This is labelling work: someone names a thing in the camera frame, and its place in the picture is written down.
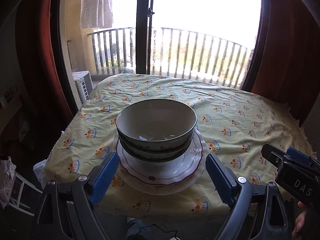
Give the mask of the person's hand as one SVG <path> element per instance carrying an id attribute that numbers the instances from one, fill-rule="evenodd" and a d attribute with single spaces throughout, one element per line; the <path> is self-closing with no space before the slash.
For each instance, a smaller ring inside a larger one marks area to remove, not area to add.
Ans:
<path id="1" fill-rule="evenodd" d="M 302 229 L 305 223 L 305 218 L 307 214 L 307 207 L 302 202 L 298 202 L 298 207 L 303 209 L 299 216 L 295 220 L 295 228 L 292 232 L 292 239 L 301 239 Z"/>

